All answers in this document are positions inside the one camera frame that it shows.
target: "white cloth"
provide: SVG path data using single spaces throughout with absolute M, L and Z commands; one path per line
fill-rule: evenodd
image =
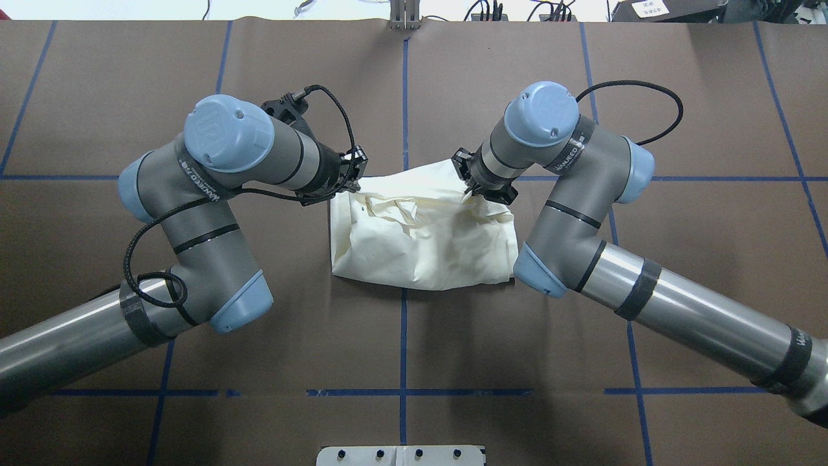
M 514 216 L 465 184 L 450 160 L 388 177 L 330 202 L 334 275 L 410 289 L 496 284 L 518 257 Z

